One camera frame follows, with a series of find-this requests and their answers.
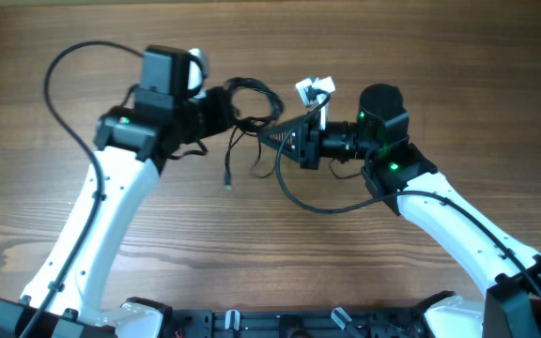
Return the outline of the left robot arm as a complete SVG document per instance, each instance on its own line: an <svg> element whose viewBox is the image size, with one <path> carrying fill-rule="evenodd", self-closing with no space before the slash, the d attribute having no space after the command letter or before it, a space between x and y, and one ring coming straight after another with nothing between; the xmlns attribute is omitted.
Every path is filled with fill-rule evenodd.
<svg viewBox="0 0 541 338"><path fill-rule="evenodd" d="M18 300L0 299L0 337L175 337L170 306L130 298L103 310L111 267L135 212L168 161L207 154L205 139L232 126L221 88L206 89L198 49L150 45L140 80L102 115L74 207Z"/></svg>

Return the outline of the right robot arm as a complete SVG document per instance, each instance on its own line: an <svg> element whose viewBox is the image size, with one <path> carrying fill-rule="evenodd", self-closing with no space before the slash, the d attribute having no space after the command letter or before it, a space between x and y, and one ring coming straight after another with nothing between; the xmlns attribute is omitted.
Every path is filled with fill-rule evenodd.
<svg viewBox="0 0 541 338"><path fill-rule="evenodd" d="M307 113L267 128L260 143L278 159L315 169L324 158L359 160L372 203L431 236L482 294L466 301L444 291L417 305L417 337L541 337L541 253L502 231L467 202L408 134L409 114L398 88L373 84L361 94L356 119L326 118L331 90L299 87Z"/></svg>

